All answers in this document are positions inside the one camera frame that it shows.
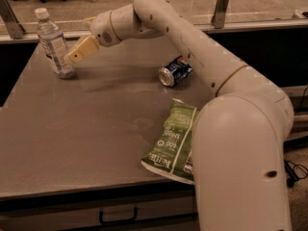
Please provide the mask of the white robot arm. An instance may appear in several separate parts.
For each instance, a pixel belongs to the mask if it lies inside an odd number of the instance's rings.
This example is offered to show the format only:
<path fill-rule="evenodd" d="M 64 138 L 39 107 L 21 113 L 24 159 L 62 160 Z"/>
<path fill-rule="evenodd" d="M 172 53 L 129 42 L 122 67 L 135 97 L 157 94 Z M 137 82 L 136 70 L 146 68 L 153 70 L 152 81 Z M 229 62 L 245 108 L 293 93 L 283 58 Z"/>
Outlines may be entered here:
<path fill-rule="evenodd" d="M 283 156 L 294 122 L 289 96 L 168 0 L 133 0 L 87 23 L 90 35 L 67 53 L 67 62 L 128 38 L 164 35 L 214 94 L 192 129 L 200 230 L 292 231 Z"/>

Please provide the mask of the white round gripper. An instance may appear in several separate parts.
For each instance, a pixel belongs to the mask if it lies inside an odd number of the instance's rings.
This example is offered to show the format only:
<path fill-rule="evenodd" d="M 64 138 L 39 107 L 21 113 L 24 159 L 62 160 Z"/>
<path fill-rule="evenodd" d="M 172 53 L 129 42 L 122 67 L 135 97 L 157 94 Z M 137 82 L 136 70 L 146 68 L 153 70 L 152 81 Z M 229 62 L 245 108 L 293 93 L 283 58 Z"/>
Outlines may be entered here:
<path fill-rule="evenodd" d="M 99 50 L 100 44 L 105 47 L 118 45 L 121 40 L 112 26 L 111 11 L 106 11 L 94 17 L 83 19 L 83 24 L 90 27 L 93 36 L 81 37 L 64 56 L 68 64 L 76 64 L 93 55 Z"/>

